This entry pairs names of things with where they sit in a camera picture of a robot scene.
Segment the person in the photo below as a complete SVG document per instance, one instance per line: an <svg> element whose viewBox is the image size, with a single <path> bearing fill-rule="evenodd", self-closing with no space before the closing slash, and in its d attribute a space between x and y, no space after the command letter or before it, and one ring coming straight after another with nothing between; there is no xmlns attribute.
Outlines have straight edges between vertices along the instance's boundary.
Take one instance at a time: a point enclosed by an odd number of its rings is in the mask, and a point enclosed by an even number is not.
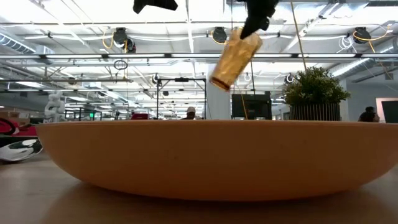
<svg viewBox="0 0 398 224"><path fill-rule="evenodd" d="M196 109L193 106L188 107L187 117L182 119L195 119Z"/></svg>
<svg viewBox="0 0 398 224"><path fill-rule="evenodd" d="M365 112L359 116L358 121L360 122L379 122L380 117L374 112L374 107L368 106L365 108Z"/></svg>

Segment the table surface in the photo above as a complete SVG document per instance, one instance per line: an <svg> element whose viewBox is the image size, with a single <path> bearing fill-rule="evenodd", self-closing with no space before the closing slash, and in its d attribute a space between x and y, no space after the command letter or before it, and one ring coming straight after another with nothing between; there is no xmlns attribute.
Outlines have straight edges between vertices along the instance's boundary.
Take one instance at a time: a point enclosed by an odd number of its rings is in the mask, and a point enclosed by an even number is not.
<svg viewBox="0 0 398 224"><path fill-rule="evenodd" d="M0 223L398 223L398 166L358 190L261 203L140 197L84 184L45 154L0 164Z"/></svg>

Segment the plant pot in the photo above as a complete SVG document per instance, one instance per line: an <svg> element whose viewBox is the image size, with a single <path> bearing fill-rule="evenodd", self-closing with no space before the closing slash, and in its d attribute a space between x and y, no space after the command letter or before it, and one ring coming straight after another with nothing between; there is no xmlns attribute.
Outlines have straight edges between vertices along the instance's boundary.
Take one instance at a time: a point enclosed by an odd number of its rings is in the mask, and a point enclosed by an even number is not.
<svg viewBox="0 0 398 224"><path fill-rule="evenodd" d="M290 106L290 119L301 121L340 121L340 104Z"/></svg>

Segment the white robot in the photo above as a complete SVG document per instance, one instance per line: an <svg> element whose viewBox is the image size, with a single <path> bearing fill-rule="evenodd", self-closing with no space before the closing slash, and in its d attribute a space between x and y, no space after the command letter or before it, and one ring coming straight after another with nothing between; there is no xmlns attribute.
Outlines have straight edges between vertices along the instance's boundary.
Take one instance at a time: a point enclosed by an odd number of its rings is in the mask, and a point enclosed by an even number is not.
<svg viewBox="0 0 398 224"><path fill-rule="evenodd" d="M44 108L43 123L54 123L64 121L65 103L61 101L62 92L55 91L49 94L49 102Z"/></svg>

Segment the black monitor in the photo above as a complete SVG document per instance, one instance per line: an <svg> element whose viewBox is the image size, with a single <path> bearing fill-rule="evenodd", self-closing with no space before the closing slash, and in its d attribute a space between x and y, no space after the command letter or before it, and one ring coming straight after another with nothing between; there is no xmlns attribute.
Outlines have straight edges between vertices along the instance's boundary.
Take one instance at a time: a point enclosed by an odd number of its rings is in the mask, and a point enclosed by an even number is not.
<svg viewBox="0 0 398 224"><path fill-rule="evenodd" d="M382 101L386 123L398 123L398 101Z"/></svg>
<svg viewBox="0 0 398 224"><path fill-rule="evenodd" d="M248 119L272 119L271 96L269 93L261 95L232 94L232 117Z"/></svg>

